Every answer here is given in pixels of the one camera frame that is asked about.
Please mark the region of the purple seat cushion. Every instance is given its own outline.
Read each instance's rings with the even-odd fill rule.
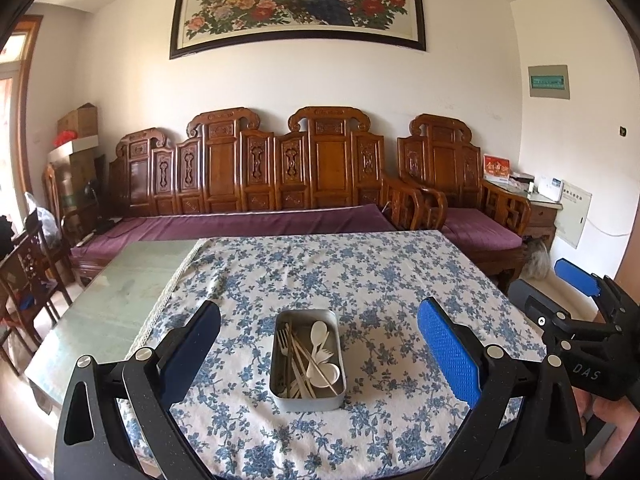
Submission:
[[[522,238],[516,233],[478,209],[450,207],[442,234],[463,252],[505,251],[522,245]]]
[[[395,231],[375,204],[308,211],[126,218],[103,235],[71,249],[77,258],[113,260],[132,242],[216,236],[279,236]]]

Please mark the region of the gray tray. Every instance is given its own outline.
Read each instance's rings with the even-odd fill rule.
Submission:
[[[329,412],[331,410],[337,410],[344,401],[344,394],[346,392],[346,377],[344,375],[344,364],[342,362],[342,351],[340,350],[340,334],[338,331],[338,320],[335,314],[331,310],[322,308],[314,308],[310,310],[283,310],[276,317],[275,329],[278,331],[285,327],[285,323],[289,323],[294,332],[298,335],[300,343],[310,353],[311,345],[311,326],[316,321],[324,321],[326,323],[327,330],[329,331],[329,337],[324,347],[333,352],[334,355],[328,362],[337,365],[340,368],[340,378],[334,384],[335,391],[338,395],[335,396],[331,391],[331,388],[315,388],[317,399],[287,399],[285,397],[279,397],[278,392],[283,388],[284,382],[284,370],[286,364],[286,358],[280,353],[278,342],[276,341],[275,334],[273,336],[273,352],[271,353],[271,371],[269,377],[269,391],[273,397],[276,406],[283,412]],[[306,364],[306,359],[302,357],[303,363]]]

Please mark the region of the metal screw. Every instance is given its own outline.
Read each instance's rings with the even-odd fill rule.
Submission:
[[[560,358],[557,355],[549,355],[546,357],[546,360],[549,361],[549,364],[552,365],[555,368],[561,367],[562,366],[562,361],[560,360]]]
[[[89,364],[91,364],[91,356],[90,355],[83,355],[81,358],[78,359],[78,368],[86,368]]]
[[[136,360],[137,361],[146,361],[153,354],[153,350],[151,348],[141,348],[136,352]]]
[[[502,359],[504,356],[504,350],[496,345],[489,346],[489,348],[486,349],[486,352],[489,357],[492,357],[493,359]]]

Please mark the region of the white plastic spoon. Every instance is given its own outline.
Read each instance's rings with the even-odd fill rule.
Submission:
[[[316,321],[313,323],[311,327],[311,344],[313,348],[311,349],[311,357],[315,358],[316,353],[321,346],[324,346],[324,342],[326,341],[326,337],[328,335],[328,331],[326,329],[326,324],[322,321]],[[311,375],[311,363],[306,368],[306,376],[309,377]]]

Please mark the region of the plastic bag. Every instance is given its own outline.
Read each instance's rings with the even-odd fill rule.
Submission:
[[[62,240],[62,234],[58,229],[56,218],[48,210],[40,207],[31,193],[25,193],[24,197],[29,206],[29,214],[33,213],[34,210],[38,211],[38,220],[42,222],[42,232],[47,245],[50,248],[58,246]]]

